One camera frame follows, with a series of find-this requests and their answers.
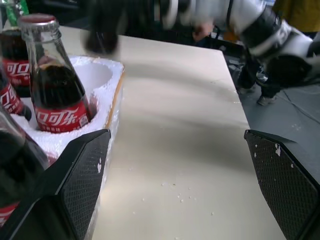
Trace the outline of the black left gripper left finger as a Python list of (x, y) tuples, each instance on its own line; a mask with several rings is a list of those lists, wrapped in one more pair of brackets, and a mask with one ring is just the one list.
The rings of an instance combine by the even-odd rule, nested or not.
[(84, 240), (110, 139), (101, 129), (70, 141), (0, 228), (0, 240)]

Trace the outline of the green bottle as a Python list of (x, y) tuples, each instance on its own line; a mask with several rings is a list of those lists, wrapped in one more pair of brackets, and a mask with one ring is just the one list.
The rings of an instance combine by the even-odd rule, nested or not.
[(2, 0), (5, 7), (6, 16), (11, 27), (18, 25), (19, 17), (29, 14), (29, 9), (26, 0)]

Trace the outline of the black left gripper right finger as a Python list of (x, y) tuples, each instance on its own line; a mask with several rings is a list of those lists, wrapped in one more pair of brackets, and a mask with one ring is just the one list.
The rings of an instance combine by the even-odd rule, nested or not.
[(320, 240), (320, 160), (295, 141), (244, 133), (258, 185), (286, 240)]

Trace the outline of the white foam crate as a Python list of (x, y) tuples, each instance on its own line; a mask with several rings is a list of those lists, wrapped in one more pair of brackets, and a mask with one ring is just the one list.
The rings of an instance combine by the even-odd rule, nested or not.
[(79, 55), (72, 56), (71, 62), (84, 85), (85, 92), (89, 94), (89, 103), (95, 113), (89, 124), (70, 132), (50, 133), (38, 130), (34, 121), (28, 122), (21, 116), (13, 115), (13, 119), (47, 154), (49, 167), (56, 162), (72, 140), (95, 131), (110, 130), (111, 138), (108, 143), (100, 192), (84, 237), (84, 240), (90, 240), (98, 218), (100, 194), (107, 180), (112, 145), (118, 130), (125, 68), (117, 61)]

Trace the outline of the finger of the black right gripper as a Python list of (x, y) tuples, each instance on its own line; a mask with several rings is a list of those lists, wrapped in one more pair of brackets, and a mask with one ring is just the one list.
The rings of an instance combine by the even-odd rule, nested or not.
[(119, 15), (91, 15), (89, 30), (83, 39), (84, 48), (95, 54), (113, 54), (118, 47), (119, 20)]

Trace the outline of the person in yellow jacket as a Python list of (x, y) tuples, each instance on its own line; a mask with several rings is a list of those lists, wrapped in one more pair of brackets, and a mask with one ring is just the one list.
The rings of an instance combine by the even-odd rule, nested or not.
[[(275, 0), (272, 10), (311, 39), (320, 32), (320, 0)], [(259, 69), (259, 63), (248, 54), (237, 81), (239, 94), (248, 94), (255, 90)]]

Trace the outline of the capped glass cola bottle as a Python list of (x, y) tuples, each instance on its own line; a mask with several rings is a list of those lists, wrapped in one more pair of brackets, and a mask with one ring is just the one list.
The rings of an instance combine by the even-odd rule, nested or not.
[(85, 89), (62, 43), (53, 15), (34, 13), (18, 19), (26, 43), (30, 96), (38, 127), (51, 133), (78, 130), (93, 118)]

